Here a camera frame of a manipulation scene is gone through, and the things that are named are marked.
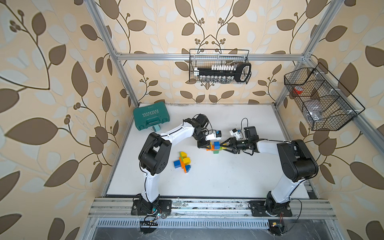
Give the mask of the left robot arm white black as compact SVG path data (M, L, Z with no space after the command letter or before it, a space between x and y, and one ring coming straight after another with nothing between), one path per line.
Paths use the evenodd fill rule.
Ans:
M159 193L159 176L166 168L171 148L187 138L194 138L199 149L209 149L210 141L205 134L209 120L206 115L198 114L194 118L187 118L183 123L165 133L150 133L140 151L140 170L146 174L142 197L153 204Z

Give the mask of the teal USB wall charger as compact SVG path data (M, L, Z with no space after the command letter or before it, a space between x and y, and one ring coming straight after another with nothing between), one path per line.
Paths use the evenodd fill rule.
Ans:
M152 126L152 128L153 128L154 132L158 132L161 129L161 127L159 125L154 125L154 126Z

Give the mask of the small blue lego brick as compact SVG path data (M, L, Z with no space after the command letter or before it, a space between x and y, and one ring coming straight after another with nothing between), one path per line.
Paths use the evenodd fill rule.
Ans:
M180 162L180 160L176 160L176 161L174 161L174 167L175 167L175 169L181 167L181 162Z

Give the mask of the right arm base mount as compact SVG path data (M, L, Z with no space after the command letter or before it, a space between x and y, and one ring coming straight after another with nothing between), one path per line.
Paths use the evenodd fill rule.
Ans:
M253 217L292 217L290 202L278 204L274 201L249 201Z

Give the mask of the black white tool in basket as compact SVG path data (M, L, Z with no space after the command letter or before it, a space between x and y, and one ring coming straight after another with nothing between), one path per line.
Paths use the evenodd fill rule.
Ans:
M247 84L252 76L250 63L212 65L210 68L195 68L194 77L201 82L220 84Z

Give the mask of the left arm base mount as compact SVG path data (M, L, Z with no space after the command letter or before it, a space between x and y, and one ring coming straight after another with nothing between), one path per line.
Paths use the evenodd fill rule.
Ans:
M145 200L134 200L131 210L132 216L154 216L160 214L161 217L167 217L172 211L171 200L155 200L149 203Z

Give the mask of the orange lego brick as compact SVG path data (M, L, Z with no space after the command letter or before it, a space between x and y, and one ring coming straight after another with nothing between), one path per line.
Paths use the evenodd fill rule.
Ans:
M184 170L185 173L187 173L183 157L180 157L179 160L181 163L181 168Z

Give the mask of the clear plastic bag in basket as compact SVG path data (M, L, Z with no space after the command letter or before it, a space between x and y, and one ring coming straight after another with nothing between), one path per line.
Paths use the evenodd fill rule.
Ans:
M323 107L319 100L308 100L304 102L310 116L314 121L321 120L323 116Z

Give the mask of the green plastic tool case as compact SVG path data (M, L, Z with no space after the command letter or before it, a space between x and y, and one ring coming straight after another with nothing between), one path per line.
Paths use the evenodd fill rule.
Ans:
M158 102L133 111L136 128L141 131L170 121L166 104Z

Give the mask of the red object in basket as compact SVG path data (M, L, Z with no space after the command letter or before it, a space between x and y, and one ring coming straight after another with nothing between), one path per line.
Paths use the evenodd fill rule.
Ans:
M293 92L296 95L301 95L303 93L304 89L301 86L295 86L293 89Z

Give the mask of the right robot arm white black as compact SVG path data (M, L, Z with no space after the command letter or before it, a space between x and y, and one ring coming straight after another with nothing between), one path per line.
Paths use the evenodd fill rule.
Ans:
M266 198L266 211L285 207L291 200L291 195L304 181L315 177L319 166L303 140L276 141L267 139L237 140L229 138L220 144L225 151L240 154L246 150L254 153L272 154L280 158L283 175L276 187Z

